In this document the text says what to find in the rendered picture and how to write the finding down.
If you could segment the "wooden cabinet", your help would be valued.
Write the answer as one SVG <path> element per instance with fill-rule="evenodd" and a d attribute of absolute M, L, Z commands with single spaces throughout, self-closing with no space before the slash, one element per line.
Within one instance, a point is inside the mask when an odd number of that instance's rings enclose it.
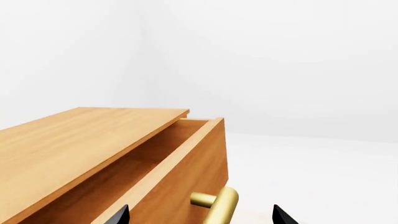
<path fill-rule="evenodd" d="M 74 108 L 0 130 L 0 224 L 17 224 L 189 114 Z"/>

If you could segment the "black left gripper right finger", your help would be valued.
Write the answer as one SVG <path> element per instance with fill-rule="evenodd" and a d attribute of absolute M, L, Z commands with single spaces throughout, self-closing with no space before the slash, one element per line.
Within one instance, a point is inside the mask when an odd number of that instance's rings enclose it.
<path fill-rule="evenodd" d="M 299 224 L 278 205 L 274 205 L 273 207 L 272 221 L 273 224 Z"/>

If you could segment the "wooden drawer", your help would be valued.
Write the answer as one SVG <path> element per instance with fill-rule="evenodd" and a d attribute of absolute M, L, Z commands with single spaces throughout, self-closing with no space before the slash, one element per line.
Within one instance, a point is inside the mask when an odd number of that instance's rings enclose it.
<path fill-rule="evenodd" d="M 123 206 L 129 224 L 202 224 L 190 195 L 227 180 L 224 119 L 180 119 L 19 224 L 105 224 Z"/>

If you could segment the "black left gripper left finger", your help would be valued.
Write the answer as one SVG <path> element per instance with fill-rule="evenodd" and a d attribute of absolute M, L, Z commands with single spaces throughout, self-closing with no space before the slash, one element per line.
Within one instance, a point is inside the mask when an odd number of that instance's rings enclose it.
<path fill-rule="evenodd" d="M 104 224 L 129 224 L 129 206 L 124 205 Z"/>

